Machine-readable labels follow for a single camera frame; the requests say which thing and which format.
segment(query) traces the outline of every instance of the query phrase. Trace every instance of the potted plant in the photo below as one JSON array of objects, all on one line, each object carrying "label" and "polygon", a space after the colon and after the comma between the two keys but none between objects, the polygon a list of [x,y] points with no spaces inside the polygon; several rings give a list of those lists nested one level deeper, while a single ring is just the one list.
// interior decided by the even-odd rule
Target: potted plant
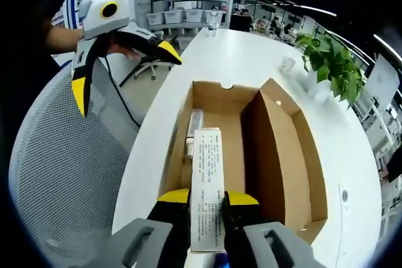
[{"label": "potted plant", "polygon": [[296,45],[305,46],[302,56],[305,70],[308,71],[307,65],[311,65],[312,70],[317,72],[317,83],[329,80],[334,97],[339,95],[340,101],[347,100],[350,107],[360,94],[363,80],[349,50],[342,45],[334,45],[330,38],[318,40],[310,35],[299,35]]}]

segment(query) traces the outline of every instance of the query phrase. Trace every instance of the office floor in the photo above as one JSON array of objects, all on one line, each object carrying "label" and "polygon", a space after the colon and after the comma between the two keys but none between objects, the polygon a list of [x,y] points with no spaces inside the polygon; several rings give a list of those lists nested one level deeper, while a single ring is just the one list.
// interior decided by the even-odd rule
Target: office floor
[{"label": "office floor", "polygon": [[134,80],[134,77],[131,77],[121,88],[131,107],[134,110],[140,110],[144,115],[146,115],[153,99],[168,76],[169,69],[158,67],[155,69],[155,74],[156,79],[152,81],[152,72],[147,69],[138,76],[138,79]]}]

